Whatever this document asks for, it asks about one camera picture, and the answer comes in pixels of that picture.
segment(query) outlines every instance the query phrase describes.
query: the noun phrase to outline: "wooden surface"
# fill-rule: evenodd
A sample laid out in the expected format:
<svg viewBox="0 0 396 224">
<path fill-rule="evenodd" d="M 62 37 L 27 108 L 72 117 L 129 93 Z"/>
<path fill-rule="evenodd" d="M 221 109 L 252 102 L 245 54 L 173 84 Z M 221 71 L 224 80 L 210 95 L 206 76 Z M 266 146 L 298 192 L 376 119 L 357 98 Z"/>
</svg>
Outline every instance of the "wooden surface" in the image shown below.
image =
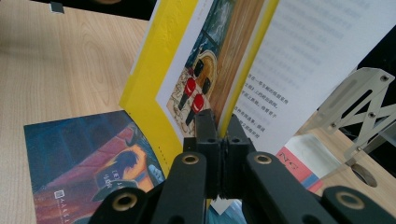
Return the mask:
<svg viewBox="0 0 396 224">
<path fill-rule="evenodd" d="M 28 0 L 0 2 L 0 223 L 35 223 L 23 125 L 119 110 L 147 25 L 72 8 L 51 14 Z M 332 137 L 323 141 L 335 151 L 351 144 L 340 133 Z M 349 169 L 325 178 L 325 187 L 359 189 L 396 216 L 395 179 L 368 157 L 360 164 L 376 188 Z"/>
</svg>

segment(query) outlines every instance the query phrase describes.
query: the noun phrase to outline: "picture on book cover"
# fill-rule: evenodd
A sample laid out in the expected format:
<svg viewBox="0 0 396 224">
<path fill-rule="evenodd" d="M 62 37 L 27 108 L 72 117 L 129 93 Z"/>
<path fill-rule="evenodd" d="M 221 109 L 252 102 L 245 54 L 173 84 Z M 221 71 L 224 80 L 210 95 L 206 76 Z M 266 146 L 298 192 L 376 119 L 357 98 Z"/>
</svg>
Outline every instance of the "picture on book cover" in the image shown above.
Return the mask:
<svg viewBox="0 0 396 224">
<path fill-rule="evenodd" d="M 263 3 L 213 1 L 166 104 L 184 137 L 194 136 L 194 115 L 204 109 L 211 108 L 219 123 Z"/>
<path fill-rule="evenodd" d="M 24 126 L 37 224 L 88 223 L 112 191 L 164 181 L 146 137 L 124 111 Z"/>
</svg>

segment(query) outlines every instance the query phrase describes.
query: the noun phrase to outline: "yellow book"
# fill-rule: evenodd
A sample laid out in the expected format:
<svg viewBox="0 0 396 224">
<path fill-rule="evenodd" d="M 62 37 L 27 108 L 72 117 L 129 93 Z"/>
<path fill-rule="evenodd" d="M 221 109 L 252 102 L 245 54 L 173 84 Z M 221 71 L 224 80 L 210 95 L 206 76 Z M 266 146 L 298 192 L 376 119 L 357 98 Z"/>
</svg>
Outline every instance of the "yellow book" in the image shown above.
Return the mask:
<svg viewBox="0 0 396 224">
<path fill-rule="evenodd" d="M 278 0 L 159 1 L 120 106 L 147 137 L 165 176 L 211 108 L 225 133 Z"/>
</svg>

